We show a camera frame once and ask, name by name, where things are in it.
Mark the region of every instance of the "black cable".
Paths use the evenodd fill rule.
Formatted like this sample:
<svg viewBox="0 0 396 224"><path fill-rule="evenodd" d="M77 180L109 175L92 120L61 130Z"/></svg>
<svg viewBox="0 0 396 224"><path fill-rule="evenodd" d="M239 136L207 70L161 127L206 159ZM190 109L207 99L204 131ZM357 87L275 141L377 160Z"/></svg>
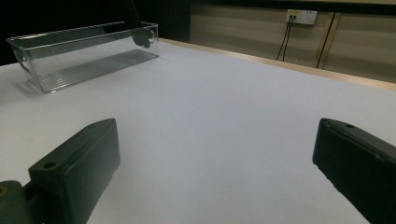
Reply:
<svg viewBox="0 0 396 224"><path fill-rule="evenodd" d="M285 36L283 37L282 45L280 46L279 53L276 56L276 60L279 58L280 52L283 49L283 44L285 43L286 35L288 35L289 25L292 18L293 18L292 16L289 17L288 25L286 26Z"/></svg>
<svg viewBox="0 0 396 224"><path fill-rule="evenodd" d="M294 21L294 17L292 17L291 22L290 22L290 25L289 25L288 39L286 40L285 49L283 49L283 58L282 58L282 62L285 62L286 48L288 47L289 36L290 36L290 30L291 30L291 25L293 24L293 21Z"/></svg>

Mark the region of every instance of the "container rim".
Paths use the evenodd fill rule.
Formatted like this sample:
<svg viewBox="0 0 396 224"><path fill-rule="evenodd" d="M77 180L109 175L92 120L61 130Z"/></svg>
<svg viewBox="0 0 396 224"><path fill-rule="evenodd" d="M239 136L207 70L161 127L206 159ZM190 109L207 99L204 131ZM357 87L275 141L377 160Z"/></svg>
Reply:
<svg viewBox="0 0 396 224"><path fill-rule="evenodd" d="M90 37L85 37L85 38L80 38L80 39L75 39L75 40L69 40L69 41L63 41L55 44L49 44L49 45L43 45L43 46L37 46L37 47L32 47L32 48L24 48L19 45L16 45L13 41L18 40L18 39L27 39L27 38L34 38L42 35L56 35L56 34L61 34L61 33L67 33L67 32L72 32L72 31L80 31L80 30L86 30L86 29L91 29L91 28L97 28L97 27L104 27L104 26L109 26L109 25L116 25L116 24L123 24L124 21L116 21L116 22L110 22L110 23L103 23L99 25L93 25L93 26L85 26L85 27L79 27L79 28L73 28L73 29L67 29L67 30L61 30L61 31L53 31L53 32L47 32L47 33L40 33L40 34L35 34L35 35L21 35L21 36L15 36L15 37L9 37L6 39L8 44L10 44L12 47L20 49L20 50L30 50L30 49L42 49L46 47L52 47L52 46L58 46L62 44L68 44L68 43L73 43L73 42L78 42L81 40L89 40L89 39L94 39L106 35L114 35L114 34L122 34L126 32L131 32L139 29L144 29L144 28L152 28L152 27L158 27L157 23L152 23L148 21L141 21L142 27L139 28L134 28L134 29L129 29L129 30L124 30L124 31L118 31L114 32L111 34L104 34L104 35L95 35L95 36L90 36Z"/></svg>

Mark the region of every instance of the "table surface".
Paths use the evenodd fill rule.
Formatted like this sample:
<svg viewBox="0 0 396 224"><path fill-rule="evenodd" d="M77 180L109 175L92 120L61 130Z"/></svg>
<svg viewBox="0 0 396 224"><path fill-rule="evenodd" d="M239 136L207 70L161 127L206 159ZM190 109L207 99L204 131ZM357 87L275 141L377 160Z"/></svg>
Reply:
<svg viewBox="0 0 396 224"><path fill-rule="evenodd" d="M0 179L26 184L36 161L115 118L121 166L89 223L368 223L312 163L318 123L396 145L396 91L165 42L158 59L51 94L0 67Z"/></svg>

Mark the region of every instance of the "transparent tray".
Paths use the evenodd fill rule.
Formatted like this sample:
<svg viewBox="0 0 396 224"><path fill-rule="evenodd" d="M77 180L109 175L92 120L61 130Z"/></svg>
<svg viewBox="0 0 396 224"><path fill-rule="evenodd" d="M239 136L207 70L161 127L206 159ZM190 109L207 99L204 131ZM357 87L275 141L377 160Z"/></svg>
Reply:
<svg viewBox="0 0 396 224"><path fill-rule="evenodd" d="M43 92L99 77L158 57L158 24L124 22L8 38L25 75Z"/></svg>

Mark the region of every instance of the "electrical socket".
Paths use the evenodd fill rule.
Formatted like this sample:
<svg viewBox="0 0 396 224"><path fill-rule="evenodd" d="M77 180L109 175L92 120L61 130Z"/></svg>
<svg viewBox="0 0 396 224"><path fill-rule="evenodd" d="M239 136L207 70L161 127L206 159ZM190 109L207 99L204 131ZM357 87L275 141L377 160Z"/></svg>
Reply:
<svg viewBox="0 0 396 224"><path fill-rule="evenodd" d="M286 14L286 22L290 21L290 17L295 16L293 23L300 23L301 18L301 10L298 9L288 9L288 13Z"/></svg>
<svg viewBox="0 0 396 224"><path fill-rule="evenodd" d="M317 11L303 10L301 12L300 24L313 25L315 23L315 19L317 18L317 14Z"/></svg>

